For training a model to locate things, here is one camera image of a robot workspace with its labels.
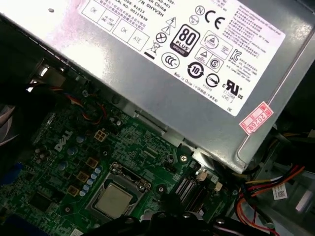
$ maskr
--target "capacitor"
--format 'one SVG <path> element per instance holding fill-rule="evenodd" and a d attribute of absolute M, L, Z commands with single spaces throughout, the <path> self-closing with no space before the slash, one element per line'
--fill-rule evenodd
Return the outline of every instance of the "capacitor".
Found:
<path fill-rule="evenodd" d="M 99 174 L 102 172 L 102 168 L 101 167 L 97 167 L 95 170 L 94 170 L 95 174 Z"/>
<path fill-rule="evenodd" d="M 94 183 L 93 179 L 88 179 L 88 180 L 87 180 L 87 184 L 88 184 L 88 185 L 92 185 L 93 183 Z"/>
<path fill-rule="evenodd" d="M 76 154 L 78 152 L 78 148 L 77 147 L 70 147 L 67 150 L 67 154 L 69 156 L 73 156 L 74 154 Z"/>
<path fill-rule="evenodd" d="M 121 120 L 118 120 L 117 122 L 116 122 L 116 125 L 117 126 L 121 126 L 123 124 L 123 122 L 121 121 Z"/>
<path fill-rule="evenodd" d="M 66 161 L 62 161 L 61 163 L 58 164 L 58 170 L 60 171 L 64 171 L 65 168 L 67 168 L 69 166 L 68 162 Z"/>
<path fill-rule="evenodd" d="M 51 151 L 46 151 L 46 152 L 42 153 L 41 155 L 39 155 L 39 158 L 45 160 L 45 159 L 47 159 L 50 155 L 51 155 Z"/>
<path fill-rule="evenodd" d="M 87 184 L 84 184 L 83 190 L 86 191 L 86 192 L 88 192 L 89 189 L 90 189 L 90 187 L 89 187 Z"/>
<path fill-rule="evenodd" d="M 86 193 L 87 193 L 86 191 L 81 190 L 80 193 L 79 193 L 79 195 L 80 195 L 81 197 L 84 197 L 84 196 L 86 195 Z"/>
<path fill-rule="evenodd" d="M 36 154 L 40 154 L 40 153 L 42 153 L 44 151 L 46 151 L 46 147 L 45 146 L 42 146 L 42 147 L 39 147 L 39 148 L 35 149 L 35 153 Z"/>
<path fill-rule="evenodd" d="M 81 135 L 81 136 L 77 136 L 76 141 L 77 143 L 81 144 L 86 140 L 86 137 Z"/>
<path fill-rule="evenodd" d="M 112 122 L 112 123 L 114 123 L 114 122 L 116 121 L 116 119 L 115 119 L 114 117 L 110 117 L 110 118 L 109 118 L 109 121 Z"/>
<path fill-rule="evenodd" d="M 91 179 L 96 179 L 97 178 L 97 175 L 96 174 L 91 174 Z"/>

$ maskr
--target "power supply unit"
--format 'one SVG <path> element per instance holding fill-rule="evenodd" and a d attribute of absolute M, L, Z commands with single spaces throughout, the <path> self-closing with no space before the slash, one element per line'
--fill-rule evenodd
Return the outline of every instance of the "power supply unit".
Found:
<path fill-rule="evenodd" d="M 295 0 L 2 0 L 0 15 L 238 173 L 315 58 Z"/>

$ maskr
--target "blue capacitor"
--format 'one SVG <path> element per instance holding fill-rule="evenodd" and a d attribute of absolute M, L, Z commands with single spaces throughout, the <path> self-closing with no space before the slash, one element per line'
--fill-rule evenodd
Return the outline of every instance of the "blue capacitor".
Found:
<path fill-rule="evenodd" d="M 85 141 L 86 137 L 85 136 L 77 136 L 76 140 L 77 143 L 83 143 Z"/>
<path fill-rule="evenodd" d="M 67 154 L 69 156 L 73 156 L 74 154 L 76 154 L 78 152 L 78 148 L 77 147 L 70 147 L 67 150 Z"/>
<path fill-rule="evenodd" d="M 88 192 L 89 189 L 90 189 L 90 187 L 89 187 L 87 184 L 85 184 L 85 185 L 83 186 L 83 190 L 84 190 L 84 191 L 87 191 L 87 192 Z"/>
<path fill-rule="evenodd" d="M 88 179 L 87 184 L 88 185 L 92 185 L 94 183 L 94 181 L 92 179 Z"/>
<path fill-rule="evenodd" d="M 101 167 L 97 167 L 95 170 L 94 170 L 95 174 L 99 175 L 99 173 L 102 172 L 102 168 Z"/>
<path fill-rule="evenodd" d="M 96 174 L 91 174 L 91 179 L 96 179 L 97 178 L 97 175 Z"/>
<path fill-rule="evenodd" d="M 64 171 L 65 168 L 67 168 L 68 166 L 69 166 L 68 162 L 62 161 L 61 163 L 58 164 L 58 170 Z"/>
<path fill-rule="evenodd" d="M 84 196 L 86 195 L 86 191 L 81 190 L 80 193 L 79 193 L 79 195 L 80 195 L 81 197 L 84 197 Z"/>

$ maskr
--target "silver metal casing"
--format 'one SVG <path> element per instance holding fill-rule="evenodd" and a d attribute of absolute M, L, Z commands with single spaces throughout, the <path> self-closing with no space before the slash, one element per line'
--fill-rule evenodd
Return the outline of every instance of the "silver metal casing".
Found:
<path fill-rule="evenodd" d="M 0 14 L 238 173 L 315 58 L 315 16 L 309 9 L 295 0 L 240 0 L 286 37 L 234 117 L 84 19 L 78 12 L 83 2 L 1 0 Z M 262 101 L 274 115 L 249 136 L 239 123 Z"/>

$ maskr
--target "ul logo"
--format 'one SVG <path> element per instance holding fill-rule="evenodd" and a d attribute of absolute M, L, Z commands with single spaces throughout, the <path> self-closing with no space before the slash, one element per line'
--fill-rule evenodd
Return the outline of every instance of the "ul logo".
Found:
<path fill-rule="evenodd" d="M 234 96 L 237 96 L 240 90 L 240 87 L 231 80 L 227 80 L 227 83 L 226 85 L 223 85 L 223 88 L 225 88 L 227 91 L 230 91 Z"/>
<path fill-rule="evenodd" d="M 205 19 L 206 19 L 206 22 L 210 23 L 210 15 L 211 14 L 216 14 L 217 12 L 216 11 L 213 11 L 213 10 L 210 10 L 210 11 L 207 11 L 207 13 L 205 14 Z M 225 18 L 224 17 L 217 17 L 216 20 L 215 20 L 215 27 L 217 28 L 217 30 L 220 29 L 220 25 L 222 23 L 222 21 L 224 21 Z"/>

